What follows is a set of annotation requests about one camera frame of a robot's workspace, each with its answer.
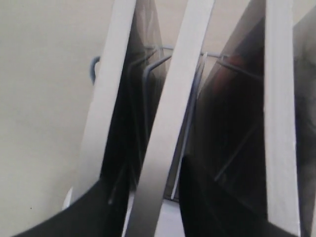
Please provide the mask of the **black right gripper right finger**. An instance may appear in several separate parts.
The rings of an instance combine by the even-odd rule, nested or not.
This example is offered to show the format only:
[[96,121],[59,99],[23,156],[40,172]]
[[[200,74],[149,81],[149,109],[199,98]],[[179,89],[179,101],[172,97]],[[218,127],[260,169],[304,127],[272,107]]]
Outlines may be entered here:
[[290,237],[291,233],[251,212],[184,156],[179,204],[187,237]]

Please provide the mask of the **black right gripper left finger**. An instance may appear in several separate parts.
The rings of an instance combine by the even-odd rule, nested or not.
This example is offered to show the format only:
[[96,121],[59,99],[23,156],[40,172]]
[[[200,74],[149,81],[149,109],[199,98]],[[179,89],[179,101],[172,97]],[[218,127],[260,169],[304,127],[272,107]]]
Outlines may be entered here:
[[101,178],[65,210],[17,234],[17,237],[120,237],[129,196],[129,181]]

